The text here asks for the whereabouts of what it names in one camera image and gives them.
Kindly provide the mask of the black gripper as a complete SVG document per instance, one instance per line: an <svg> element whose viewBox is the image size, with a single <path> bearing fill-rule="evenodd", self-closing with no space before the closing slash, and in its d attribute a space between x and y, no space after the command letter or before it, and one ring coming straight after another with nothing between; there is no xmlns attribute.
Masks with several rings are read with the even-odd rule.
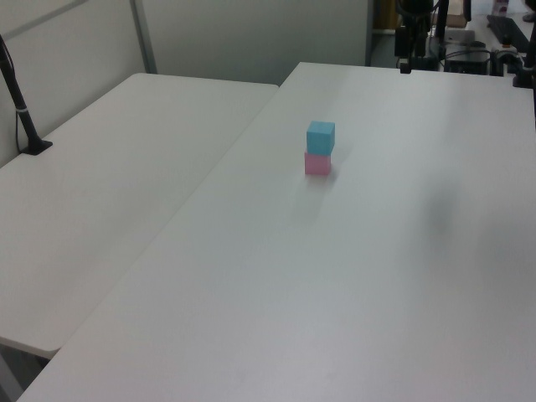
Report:
<svg viewBox="0 0 536 402"><path fill-rule="evenodd" d="M430 24L431 14L435 10L432 0L399 0L396 2L396 10L402 17L404 26L400 26L394 33L394 56L399 62L401 74L411 73L411 40L410 31L405 26L413 26L416 23ZM416 57L425 56L425 28L418 26L415 29L414 53Z"/></svg>

